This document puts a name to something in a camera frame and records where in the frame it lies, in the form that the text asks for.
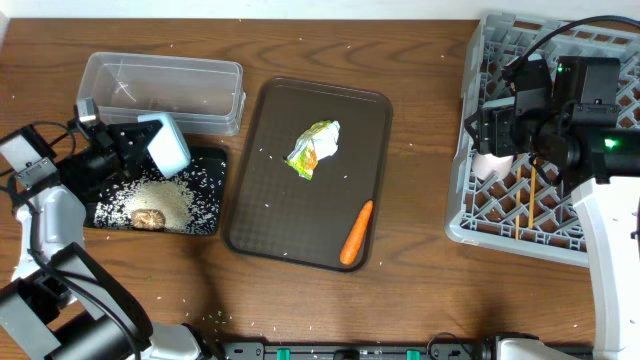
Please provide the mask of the pink cup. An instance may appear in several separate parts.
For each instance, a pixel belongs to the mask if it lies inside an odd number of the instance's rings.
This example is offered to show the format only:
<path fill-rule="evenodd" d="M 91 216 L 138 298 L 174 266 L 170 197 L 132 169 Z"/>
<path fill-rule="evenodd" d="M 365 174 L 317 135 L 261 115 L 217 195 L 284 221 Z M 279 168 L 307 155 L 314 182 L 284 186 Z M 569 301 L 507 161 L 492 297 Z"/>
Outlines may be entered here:
<path fill-rule="evenodd" d="M 475 154 L 471 169 L 475 176 L 484 181 L 495 175 L 498 180 L 504 179 L 511 170 L 512 156 L 497 157 L 492 154 Z"/>

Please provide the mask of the wooden chopstick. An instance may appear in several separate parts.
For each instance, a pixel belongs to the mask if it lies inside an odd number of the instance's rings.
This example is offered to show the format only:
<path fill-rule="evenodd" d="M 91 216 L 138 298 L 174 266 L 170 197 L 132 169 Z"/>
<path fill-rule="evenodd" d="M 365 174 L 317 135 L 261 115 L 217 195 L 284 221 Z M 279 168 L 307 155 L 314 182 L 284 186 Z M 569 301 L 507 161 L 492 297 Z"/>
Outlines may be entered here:
<path fill-rule="evenodd" d="M 516 184 L 519 184 L 522 179 L 522 167 L 519 166 L 516 171 Z M 515 195 L 515 208 L 519 209 L 521 206 L 521 190 L 517 190 Z M 516 215 L 514 220 L 514 239 L 516 241 L 520 238 L 520 215 Z"/>

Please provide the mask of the light blue rice bowl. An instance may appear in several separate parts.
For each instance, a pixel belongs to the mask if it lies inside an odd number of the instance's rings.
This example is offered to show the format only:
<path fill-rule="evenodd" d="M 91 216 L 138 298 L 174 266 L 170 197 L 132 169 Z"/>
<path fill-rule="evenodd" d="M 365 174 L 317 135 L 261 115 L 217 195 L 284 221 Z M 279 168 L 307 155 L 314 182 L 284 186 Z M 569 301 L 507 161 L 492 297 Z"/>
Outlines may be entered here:
<path fill-rule="evenodd" d="M 169 113 L 153 113 L 137 117 L 139 123 L 159 121 L 162 127 L 147 150 L 165 178 L 184 170 L 191 162 L 191 154 L 177 123 Z"/>

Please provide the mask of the wooden chopstick diagonal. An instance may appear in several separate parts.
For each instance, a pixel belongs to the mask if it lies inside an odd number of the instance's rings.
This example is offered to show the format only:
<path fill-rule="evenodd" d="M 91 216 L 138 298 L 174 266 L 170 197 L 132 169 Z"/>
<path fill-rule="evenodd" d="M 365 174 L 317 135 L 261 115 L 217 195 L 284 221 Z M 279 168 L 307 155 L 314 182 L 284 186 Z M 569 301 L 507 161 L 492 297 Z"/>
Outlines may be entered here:
<path fill-rule="evenodd" d="M 531 176 L 530 176 L 530 192 L 529 192 L 529 210 L 528 210 L 528 229 L 533 229 L 534 224 L 534 210 L 535 210 L 535 193 L 536 193 L 536 179 L 537 179 L 537 170 L 535 168 L 535 160 L 531 165 Z"/>

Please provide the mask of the brown food scrap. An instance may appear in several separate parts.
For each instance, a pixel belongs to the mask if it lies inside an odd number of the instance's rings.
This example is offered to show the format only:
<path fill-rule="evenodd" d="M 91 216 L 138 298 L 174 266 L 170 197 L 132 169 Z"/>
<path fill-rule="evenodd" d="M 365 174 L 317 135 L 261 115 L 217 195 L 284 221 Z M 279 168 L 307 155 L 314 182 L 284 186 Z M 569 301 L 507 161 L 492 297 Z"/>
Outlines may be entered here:
<path fill-rule="evenodd" d="M 138 209 L 131 215 L 132 225 L 136 229 L 159 231 L 166 225 L 164 214 L 155 209 Z"/>

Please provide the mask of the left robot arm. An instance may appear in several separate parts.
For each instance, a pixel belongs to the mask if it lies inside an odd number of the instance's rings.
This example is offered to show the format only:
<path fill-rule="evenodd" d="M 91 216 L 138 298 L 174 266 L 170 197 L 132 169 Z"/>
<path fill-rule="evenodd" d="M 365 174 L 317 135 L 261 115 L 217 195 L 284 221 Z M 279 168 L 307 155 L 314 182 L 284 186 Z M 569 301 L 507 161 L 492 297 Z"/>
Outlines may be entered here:
<path fill-rule="evenodd" d="M 106 125 L 74 119 L 89 146 L 55 159 L 35 125 L 1 140 L 14 172 L 2 191 L 22 226 L 19 263 L 1 290 L 1 325 L 32 359 L 211 359 L 186 324 L 152 322 L 141 304 L 85 250 L 86 206 L 111 178 L 129 176 L 145 158 L 174 175 L 190 159 L 165 116 Z"/>

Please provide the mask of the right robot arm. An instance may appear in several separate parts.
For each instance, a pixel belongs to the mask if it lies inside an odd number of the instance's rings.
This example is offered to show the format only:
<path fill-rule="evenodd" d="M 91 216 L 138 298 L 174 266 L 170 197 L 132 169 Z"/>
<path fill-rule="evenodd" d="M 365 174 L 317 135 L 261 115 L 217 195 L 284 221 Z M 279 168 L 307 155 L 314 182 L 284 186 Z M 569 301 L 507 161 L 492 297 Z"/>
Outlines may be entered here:
<path fill-rule="evenodd" d="M 517 155 L 557 168 L 586 240 L 596 359 L 639 356 L 639 132 L 617 125 L 620 69 L 617 58 L 562 56 L 554 71 L 517 58 L 502 70 L 513 97 L 463 123 L 482 180 L 505 177 Z"/>

